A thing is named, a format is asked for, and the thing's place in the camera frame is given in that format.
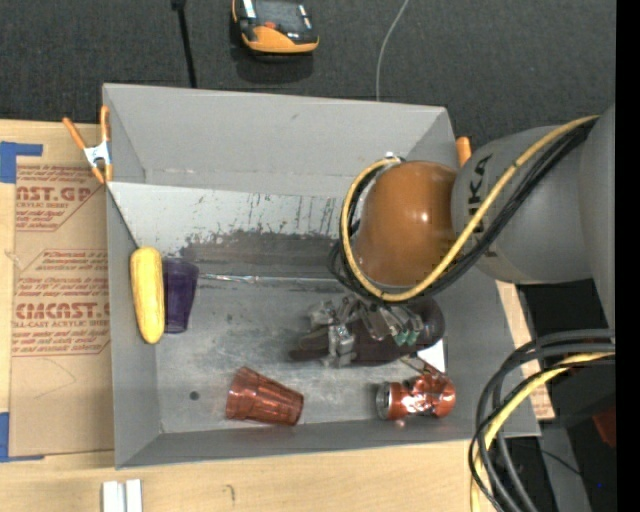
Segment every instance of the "black cable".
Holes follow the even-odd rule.
[[[182,46],[184,47],[184,56],[187,61],[187,71],[189,73],[189,84],[193,89],[198,88],[196,81],[196,69],[193,65],[193,56],[191,55],[191,43],[189,42],[189,28],[187,26],[187,18],[184,14],[184,8],[187,0],[171,0],[171,9],[178,13],[178,21],[180,23],[180,34],[182,36]]]
[[[613,331],[607,330],[607,329],[591,330],[590,333],[591,333],[591,336],[585,336],[585,338],[594,338],[594,336],[592,336],[594,333],[597,333],[602,338],[613,337],[613,334],[615,334]],[[564,348],[563,348],[563,344],[562,343],[559,344],[559,349],[563,350],[562,354],[566,353],[566,352],[564,352]],[[495,388],[494,388],[494,390],[493,390],[493,407],[497,407],[500,404],[500,397],[502,395],[502,383],[503,383],[503,381],[504,381],[504,379],[501,379],[500,381],[498,381],[496,386],[495,386]],[[519,496],[520,500],[522,501],[522,503],[524,504],[525,508],[527,508],[530,512],[535,512],[537,510],[536,506],[533,503],[533,501],[531,500],[531,497],[529,496],[529,493],[527,492],[524,484],[522,483],[522,480],[518,476],[518,471],[516,470],[515,465],[513,463],[513,460],[511,458],[511,455],[509,454],[509,447],[507,446],[507,442],[506,442],[504,434],[502,432],[498,432],[498,434],[496,435],[496,439],[495,440],[496,440],[497,451],[502,456],[502,459],[504,461],[505,470],[507,471],[507,474],[509,475],[509,478],[511,479],[511,483],[513,484],[513,487],[514,487],[516,493],[518,494],[518,496]]]
[[[585,347],[588,347],[588,352],[611,352],[614,351],[614,345],[611,343],[567,343],[567,341],[576,340],[576,339],[585,339],[585,338],[611,338],[615,337],[615,332],[611,329],[582,329],[576,331],[568,331],[568,332],[559,332],[552,333],[535,340],[532,340],[520,348],[516,349],[512,352],[509,357],[503,362],[500,369],[493,375],[490,381],[487,383],[485,388],[483,389],[480,399],[478,401],[478,409],[476,412],[476,425],[482,424],[482,415],[483,411],[486,408],[486,404],[489,400],[489,395],[491,392],[494,392],[494,405],[497,404],[495,402],[495,392],[497,390],[498,397],[501,394],[501,387],[504,381],[504,378],[511,371],[516,369],[517,367],[525,364],[528,361],[532,361],[534,359],[548,358],[557,355],[566,355],[567,353],[572,352],[585,352]],[[487,472],[490,477],[490,481],[496,488],[498,494],[503,496],[503,498],[508,502],[514,510],[519,510],[519,508],[515,505],[515,503],[510,500],[510,495],[508,491],[504,488],[500,479],[493,468],[491,461],[489,460],[489,456],[486,453],[486,450],[483,450],[484,444],[479,445],[480,456],[483,458],[483,462],[487,467]],[[510,460],[508,453],[505,457],[507,460]],[[535,505],[529,500],[529,508],[530,510],[536,510]]]
[[[562,135],[542,153],[538,160],[531,166],[525,177],[518,184],[509,200],[505,202],[504,207],[495,217],[488,229],[483,233],[483,236],[476,243],[476,245],[464,256],[454,260],[449,268],[439,277],[434,283],[432,283],[426,290],[424,290],[418,297],[411,299],[409,302],[417,303],[421,298],[427,298],[431,295],[438,293],[459,279],[467,270],[469,270],[476,261],[485,253],[491,243],[495,241],[502,229],[506,226],[508,221],[513,217],[518,208],[522,205],[524,200],[531,194],[535,186],[540,180],[555,166],[555,164],[564,158],[570,151],[575,149],[579,144],[584,142],[587,138],[591,128],[594,126],[596,120],[591,120],[587,123],[577,126],[573,130]],[[356,189],[352,204],[349,205],[349,225],[353,214],[355,212],[355,203],[366,188],[366,186],[385,169],[380,169],[375,173],[371,173],[363,180],[360,186]],[[341,233],[340,236],[352,236],[357,231],[357,227],[353,226],[348,234]],[[352,291],[358,294],[365,294],[372,300],[378,299],[373,294],[364,289],[362,285],[357,281],[357,278],[353,275],[353,271],[345,264],[346,257],[343,254],[343,249],[330,252],[329,270],[331,273],[340,280],[341,283],[349,287]]]
[[[601,347],[596,347],[596,345],[601,345],[601,344],[588,344],[589,345],[589,350],[585,351],[584,350],[584,345],[582,345],[582,351],[581,352],[611,352],[611,355],[615,355],[615,346],[612,344],[608,344],[607,347],[604,347],[606,350],[599,350],[599,348]],[[475,468],[475,464],[474,464],[474,455],[473,455],[473,448],[474,445],[477,444],[478,445],[478,454],[482,460],[482,463],[485,467],[485,469],[487,470],[487,473],[489,474],[490,477],[490,481],[491,483],[496,487],[496,490],[500,489],[498,492],[499,494],[502,495],[502,497],[505,499],[505,501],[507,501],[507,503],[509,504],[509,506],[511,507],[512,510],[515,511],[519,511],[520,508],[515,504],[515,502],[513,501],[513,499],[511,498],[511,496],[508,494],[508,492],[506,491],[506,489],[504,489],[504,487],[502,486],[502,484],[500,483],[499,477],[495,471],[495,468],[493,467],[493,463],[490,460],[488,451],[487,451],[487,447],[486,444],[484,442],[484,437],[483,437],[483,432],[486,429],[487,426],[489,426],[489,424],[498,416],[498,414],[500,414],[506,407],[507,405],[509,405],[509,402],[522,390],[524,389],[527,385],[529,385],[532,381],[534,381],[535,379],[539,378],[541,375],[544,375],[546,373],[552,372],[554,370],[557,370],[558,368],[574,368],[576,366],[589,366],[592,363],[596,363],[597,361],[584,361],[584,362],[579,362],[579,363],[570,363],[570,364],[561,364],[561,365],[555,365],[552,368],[547,368],[545,370],[542,370],[540,372],[537,372],[533,375],[531,375],[530,377],[524,379],[523,381],[521,381],[516,387],[514,387],[514,389],[507,395],[507,397],[505,397],[505,399],[501,402],[500,406],[495,408],[491,414],[489,414],[489,416],[487,416],[487,418],[485,418],[484,420],[482,420],[475,433],[473,434],[473,437],[471,438],[471,444],[469,446],[469,452],[468,452],[468,463],[469,463],[469,467],[471,470],[471,475],[474,479],[474,481],[476,482],[476,484],[478,485],[478,488],[483,492],[483,494],[487,497],[487,499],[489,499],[492,503],[492,505],[494,505],[494,507],[496,507],[496,510],[502,511],[502,506],[499,504],[499,502],[496,500],[496,498],[492,495],[492,492],[490,489],[487,488],[487,486],[484,484],[484,482],[482,481],[482,479],[480,478],[480,475],[478,474],[478,471]]]
[[[542,448],[539,447],[533,447],[533,446],[529,446],[528,444],[525,444],[523,442],[522,439],[511,439],[510,440],[512,445],[515,446],[520,446],[521,448],[526,448],[527,450],[534,450],[534,451],[539,451],[540,453],[546,455],[547,457],[552,458],[553,460],[555,460],[558,464],[561,464],[562,466],[564,466],[565,468],[567,468],[569,471],[575,473],[577,476],[579,476],[580,478],[582,478],[585,482],[590,483],[591,485],[599,485],[599,482],[597,482],[596,480],[594,480],[593,478],[588,478],[583,471],[574,468],[571,464],[569,464],[566,460],[564,460],[562,457],[556,455],[555,453],[551,453],[548,450],[543,450]],[[604,492],[607,493],[611,493],[613,492],[611,489],[602,489]]]

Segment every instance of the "black carpet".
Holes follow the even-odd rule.
[[[403,0],[310,2],[310,59],[257,62],[231,37],[230,1],[190,0],[198,87],[376,99]],[[615,101],[614,0],[409,1],[385,47],[379,99],[446,106],[474,147]],[[0,115],[95,122],[104,82],[189,87],[170,0],[0,1]]]

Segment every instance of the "blue tape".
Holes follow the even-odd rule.
[[[0,413],[0,461],[9,456],[9,413]]]
[[[9,457],[9,413],[0,412],[0,464],[18,460],[40,460],[42,458],[42,456]]]
[[[42,144],[0,142],[0,183],[16,182],[18,156],[42,156]]]

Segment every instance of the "purple cup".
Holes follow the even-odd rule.
[[[188,261],[163,258],[164,332],[175,334],[187,330],[199,272],[198,267]]]

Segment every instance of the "red cup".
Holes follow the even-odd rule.
[[[233,378],[225,413],[229,419],[293,426],[303,404],[302,394],[244,366]]]

